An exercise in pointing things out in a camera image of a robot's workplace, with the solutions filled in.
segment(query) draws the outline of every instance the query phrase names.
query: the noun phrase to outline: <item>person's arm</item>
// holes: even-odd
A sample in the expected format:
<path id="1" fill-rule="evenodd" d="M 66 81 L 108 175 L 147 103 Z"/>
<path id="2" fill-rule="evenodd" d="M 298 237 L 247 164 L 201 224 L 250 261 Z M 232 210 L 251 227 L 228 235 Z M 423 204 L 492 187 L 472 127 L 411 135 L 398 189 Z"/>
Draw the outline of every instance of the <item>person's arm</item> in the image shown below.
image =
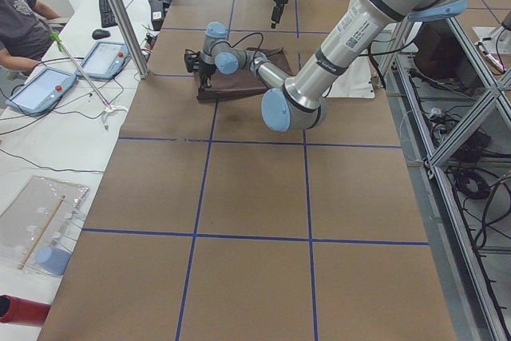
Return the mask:
<path id="1" fill-rule="evenodd" d="M 11 56 L 6 48 L 0 50 L 0 65 L 7 69 L 31 71 L 38 63 L 39 61 L 27 57 Z"/>
<path id="2" fill-rule="evenodd" d="M 37 0 L 35 2 L 34 7 L 32 10 L 36 13 L 41 15 L 43 18 L 46 18 L 48 20 L 60 18 L 61 15 L 59 15 L 56 11 L 54 11 L 50 6 L 46 5 L 45 3 Z"/>

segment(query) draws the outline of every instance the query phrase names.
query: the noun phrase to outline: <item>wooden stick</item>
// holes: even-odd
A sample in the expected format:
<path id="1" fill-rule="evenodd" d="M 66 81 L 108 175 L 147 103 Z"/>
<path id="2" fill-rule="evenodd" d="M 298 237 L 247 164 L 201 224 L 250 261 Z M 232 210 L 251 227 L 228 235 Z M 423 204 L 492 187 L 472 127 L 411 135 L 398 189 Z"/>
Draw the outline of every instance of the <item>wooden stick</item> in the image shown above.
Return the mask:
<path id="1" fill-rule="evenodd" d="M 48 229 L 48 227 L 50 226 L 50 223 L 51 223 L 51 220 L 53 220 L 53 218 L 55 217 L 55 215 L 57 214 L 57 211 L 58 209 L 61 207 L 62 203 L 64 202 L 65 200 L 65 196 L 62 195 L 60 200 L 58 201 L 57 203 L 57 206 L 55 206 L 55 208 L 53 209 L 53 211 L 50 213 L 50 215 L 48 216 L 48 218 L 46 219 L 46 222 L 45 224 L 42 226 L 41 230 L 39 231 L 38 233 L 38 236 L 34 239 L 34 243 L 32 244 L 32 246 L 30 247 L 30 249 L 28 250 L 28 252 L 26 253 L 25 257 L 23 257 L 23 260 L 22 262 L 18 265 L 18 269 L 21 271 L 24 267 L 25 267 L 25 264 L 26 262 L 29 260 L 30 258 L 30 255 L 34 252 L 34 249 L 35 247 L 38 246 L 39 244 L 39 241 L 41 241 L 41 238 L 42 238 L 42 235 L 45 234 L 46 232 L 46 229 Z"/>

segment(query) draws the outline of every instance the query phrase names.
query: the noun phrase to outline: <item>person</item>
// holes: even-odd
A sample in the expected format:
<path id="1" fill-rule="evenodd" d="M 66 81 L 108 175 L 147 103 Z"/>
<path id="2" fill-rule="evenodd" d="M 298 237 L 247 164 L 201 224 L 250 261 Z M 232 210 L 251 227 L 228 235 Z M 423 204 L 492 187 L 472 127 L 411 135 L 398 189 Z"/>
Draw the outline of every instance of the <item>person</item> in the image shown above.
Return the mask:
<path id="1" fill-rule="evenodd" d="M 30 72 L 53 43 L 46 19 L 60 15 L 39 0 L 0 0 L 0 65 Z"/>

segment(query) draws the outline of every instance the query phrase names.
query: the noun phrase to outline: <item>red cylinder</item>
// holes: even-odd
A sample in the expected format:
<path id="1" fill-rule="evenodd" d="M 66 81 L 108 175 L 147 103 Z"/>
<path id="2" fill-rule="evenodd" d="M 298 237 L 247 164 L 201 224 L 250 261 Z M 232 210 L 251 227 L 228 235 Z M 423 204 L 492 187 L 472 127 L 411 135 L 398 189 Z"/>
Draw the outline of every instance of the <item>red cylinder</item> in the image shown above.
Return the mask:
<path id="1" fill-rule="evenodd" d="M 12 295 L 0 295 L 0 323 L 41 327 L 50 311 L 47 303 L 36 303 Z"/>

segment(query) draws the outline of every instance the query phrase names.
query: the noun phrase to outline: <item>green clip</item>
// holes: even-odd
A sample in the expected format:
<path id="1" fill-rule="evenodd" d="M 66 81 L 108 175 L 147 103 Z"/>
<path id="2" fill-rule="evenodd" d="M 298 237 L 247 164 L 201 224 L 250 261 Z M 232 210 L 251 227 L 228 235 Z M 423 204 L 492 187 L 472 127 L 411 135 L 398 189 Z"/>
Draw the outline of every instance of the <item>green clip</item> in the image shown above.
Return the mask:
<path id="1" fill-rule="evenodd" d="M 60 39 L 60 37 L 58 36 L 58 33 L 57 32 L 52 32 L 51 33 L 51 38 L 57 42 L 57 47 L 58 47 L 58 50 L 62 52 L 62 40 Z"/>

